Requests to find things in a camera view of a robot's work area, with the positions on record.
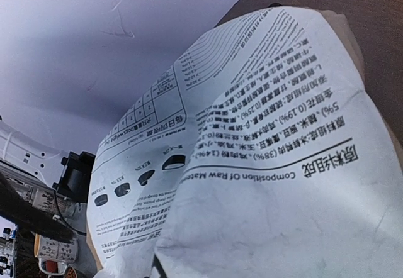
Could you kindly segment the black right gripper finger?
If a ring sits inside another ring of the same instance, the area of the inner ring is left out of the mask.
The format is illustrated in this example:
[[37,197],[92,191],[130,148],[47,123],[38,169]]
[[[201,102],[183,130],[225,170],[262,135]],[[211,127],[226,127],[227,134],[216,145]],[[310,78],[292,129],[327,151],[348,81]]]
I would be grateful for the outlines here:
[[25,201],[1,173],[1,217],[24,229],[62,243],[69,243],[74,232],[46,212]]

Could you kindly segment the dog food bag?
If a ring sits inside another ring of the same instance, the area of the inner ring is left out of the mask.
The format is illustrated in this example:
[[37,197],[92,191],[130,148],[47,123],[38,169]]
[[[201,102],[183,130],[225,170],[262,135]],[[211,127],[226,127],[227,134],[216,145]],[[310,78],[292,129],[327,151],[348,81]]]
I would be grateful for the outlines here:
[[102,139],[98,277],[401,277],[402,147],[332,11],[203,34]]

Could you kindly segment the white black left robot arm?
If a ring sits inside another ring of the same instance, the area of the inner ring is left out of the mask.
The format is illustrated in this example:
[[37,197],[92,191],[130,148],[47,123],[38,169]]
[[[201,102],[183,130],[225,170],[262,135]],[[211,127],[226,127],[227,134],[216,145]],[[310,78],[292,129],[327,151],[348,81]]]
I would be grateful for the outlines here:
[[95,155],[65,152],[38,143],[1,121],[1,169],[34,208],[83,220]]

